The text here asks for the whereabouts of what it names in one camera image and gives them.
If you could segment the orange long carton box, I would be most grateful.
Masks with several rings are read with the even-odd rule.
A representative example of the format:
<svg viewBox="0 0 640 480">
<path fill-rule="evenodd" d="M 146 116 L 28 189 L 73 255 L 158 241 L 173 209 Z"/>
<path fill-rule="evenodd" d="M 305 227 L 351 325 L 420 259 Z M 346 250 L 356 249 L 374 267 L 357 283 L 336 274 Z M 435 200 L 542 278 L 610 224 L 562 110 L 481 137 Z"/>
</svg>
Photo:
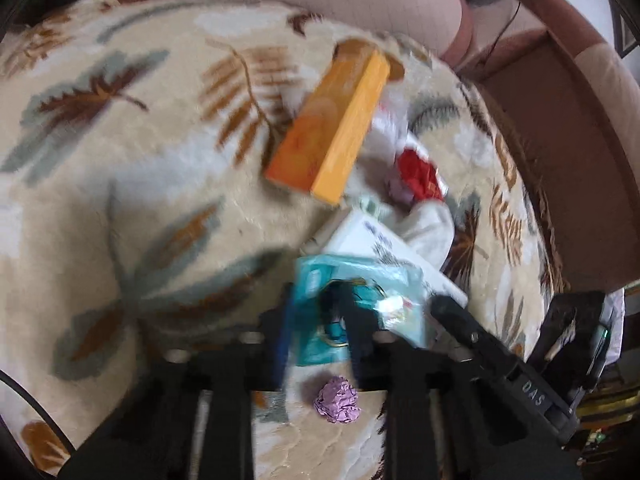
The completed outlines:
<svg viewBox="0 0 640 480">
<path fill-rule="evenodd" d="M 377 50 L 336 58 L 305 100 L 264 177 L 335 206 L 390 74 Z"/>
</svg>

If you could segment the purple foil ball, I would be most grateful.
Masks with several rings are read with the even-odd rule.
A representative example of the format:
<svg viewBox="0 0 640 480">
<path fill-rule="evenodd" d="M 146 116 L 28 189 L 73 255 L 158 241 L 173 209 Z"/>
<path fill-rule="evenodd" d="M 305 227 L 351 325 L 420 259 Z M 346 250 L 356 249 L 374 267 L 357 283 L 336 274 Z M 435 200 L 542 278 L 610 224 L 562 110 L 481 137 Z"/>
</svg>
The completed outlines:
<svg viewBox="0 0 640 480">
<path fill-rule="evenodd" d="M 342 376 L 332 377 L 314 399 L 314 409 L 331 424 L 351 424 L 361 413 L 358 391 Z"/>
</svg>

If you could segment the white medicine box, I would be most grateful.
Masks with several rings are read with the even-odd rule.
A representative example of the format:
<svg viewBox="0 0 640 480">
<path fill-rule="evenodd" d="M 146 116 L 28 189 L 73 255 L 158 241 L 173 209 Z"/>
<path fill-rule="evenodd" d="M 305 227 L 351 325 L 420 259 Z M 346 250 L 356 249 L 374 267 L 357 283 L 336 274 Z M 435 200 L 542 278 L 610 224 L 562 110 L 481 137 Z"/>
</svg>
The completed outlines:
<svg viewBox="0 0 640 480">
<path fill-rule="evenodd" d="M 422 258 L 387 226 L 370 214 L 355 209 L 339 209 L 303 244 L 303 255 L 331 254 L 374 259 L 383 264 L 408 266 L 423 273 L 428 292 L 454 298 L 462 308 L 469 303 L 465 292 Z"/>
</svg>

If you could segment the white sock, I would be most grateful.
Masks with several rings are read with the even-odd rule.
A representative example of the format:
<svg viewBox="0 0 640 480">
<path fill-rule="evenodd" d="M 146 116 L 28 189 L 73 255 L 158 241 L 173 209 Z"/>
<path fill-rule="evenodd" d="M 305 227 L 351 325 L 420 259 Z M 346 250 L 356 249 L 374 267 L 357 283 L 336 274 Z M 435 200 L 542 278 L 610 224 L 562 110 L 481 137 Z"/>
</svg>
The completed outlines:
<svg viewBox="0 0 640 480">
<path fill-rule="evenodd" d="M 440 270 L 454 241 L 454 220 L 444 202 L 424 200 L 398 223 L 396 233 L 421 258 Z"/>
</svg>

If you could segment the brown fabric sofa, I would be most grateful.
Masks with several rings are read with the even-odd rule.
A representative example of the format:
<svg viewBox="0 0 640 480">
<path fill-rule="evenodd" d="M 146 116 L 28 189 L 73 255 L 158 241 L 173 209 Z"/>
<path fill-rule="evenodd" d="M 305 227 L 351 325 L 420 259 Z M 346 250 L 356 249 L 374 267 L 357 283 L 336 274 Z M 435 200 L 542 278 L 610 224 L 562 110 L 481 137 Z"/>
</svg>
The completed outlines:
<svg viewBox="0 0 640 480">
<path fill-rule="evenodd" d="M 404 32 L 477 82 L 547 197 L 570 287 L 609 291 L 638 280 L 639 87 L 569 2 L 274 1 Z"/>
</svg>

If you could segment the red packet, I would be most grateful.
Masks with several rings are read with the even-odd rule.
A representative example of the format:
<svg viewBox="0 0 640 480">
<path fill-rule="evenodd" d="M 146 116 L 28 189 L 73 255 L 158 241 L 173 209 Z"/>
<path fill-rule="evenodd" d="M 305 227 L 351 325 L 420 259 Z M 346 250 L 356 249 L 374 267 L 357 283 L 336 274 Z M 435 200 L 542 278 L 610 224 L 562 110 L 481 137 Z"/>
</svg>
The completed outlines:
<svg viewBox="0 0 640 480">
<path fill-rule="evenodd" d="M 436 166 L 413 148 L 405 148 L 396 157 L 387 186 L 390 196 L 407 207 L 445 198 Z"/>
</svg>

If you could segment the leaf-patterned beige blanket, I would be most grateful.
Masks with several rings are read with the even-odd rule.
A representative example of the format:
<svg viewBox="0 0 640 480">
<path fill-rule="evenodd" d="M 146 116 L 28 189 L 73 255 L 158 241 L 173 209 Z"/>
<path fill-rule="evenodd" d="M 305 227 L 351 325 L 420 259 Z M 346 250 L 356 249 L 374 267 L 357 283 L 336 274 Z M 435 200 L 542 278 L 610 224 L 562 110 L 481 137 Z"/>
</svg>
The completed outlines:
<svg viewBox="0 0 640 480">
<path fill-rule="evenodd" d="M 445 271 L 518 356 L 553 285 L 511 145 L 478 91 L 398 40 L 288 6 L 81 0 L 1 47 L 1 370 L 80 443 L 165 341 L 208 342 L 276 299 L 284 254 L 329 206 L 262 180 L 285 133 L 285 91 L 319 82 L 341 47 L 375 44 L 409 104 L 452 112 L 416 135 L 447 184 Z M 266 399 L 258 479 L 375 478 L 382 396 L 330 429 L 295 390 Z"/>
</svg>

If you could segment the teal blister package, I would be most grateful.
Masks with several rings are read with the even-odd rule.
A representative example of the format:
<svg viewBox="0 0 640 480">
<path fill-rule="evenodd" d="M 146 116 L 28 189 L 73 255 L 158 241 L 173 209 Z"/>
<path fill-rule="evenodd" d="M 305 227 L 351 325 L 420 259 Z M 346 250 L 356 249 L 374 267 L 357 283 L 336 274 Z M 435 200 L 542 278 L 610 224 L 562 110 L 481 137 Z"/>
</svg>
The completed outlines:
<svg viewBox="0 0 640 480">
<path fill-rule="evenodd" d="M 296 261 L 293 287 L 298 366 L 348 359 L 344 316 L 332 304 L 337 285 L 347 286 L 357 308 L 375 312 L 384 330 L 418 348 L 427 347 L 427 289 L 422 270 L 362 257 L 307 256 Z"/>
</svg>

